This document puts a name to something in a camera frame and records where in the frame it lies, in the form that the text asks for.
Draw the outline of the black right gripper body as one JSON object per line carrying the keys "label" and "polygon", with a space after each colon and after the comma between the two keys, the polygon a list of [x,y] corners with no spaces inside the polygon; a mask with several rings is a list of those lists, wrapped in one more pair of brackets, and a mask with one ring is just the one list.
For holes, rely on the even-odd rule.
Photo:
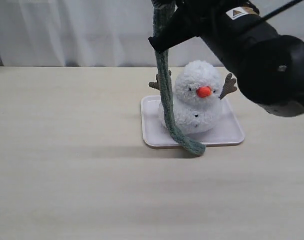
{"label": "black right gripper body", "polygon": [[240,33],[260,19],[249,0],[177,0],[175,44],[200,37],[210,48],[218,44],[250,47],[260,42],[260,27]]}

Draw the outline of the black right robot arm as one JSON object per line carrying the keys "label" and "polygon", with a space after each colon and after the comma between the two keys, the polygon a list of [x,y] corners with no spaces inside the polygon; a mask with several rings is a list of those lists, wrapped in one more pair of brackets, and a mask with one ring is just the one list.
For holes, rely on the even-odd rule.
{"label": "black right robot arm", "polygon": [[304,41],[280,34],[249,0],[179,0],[177,6],[247,99],[278,117],[304,114]]}

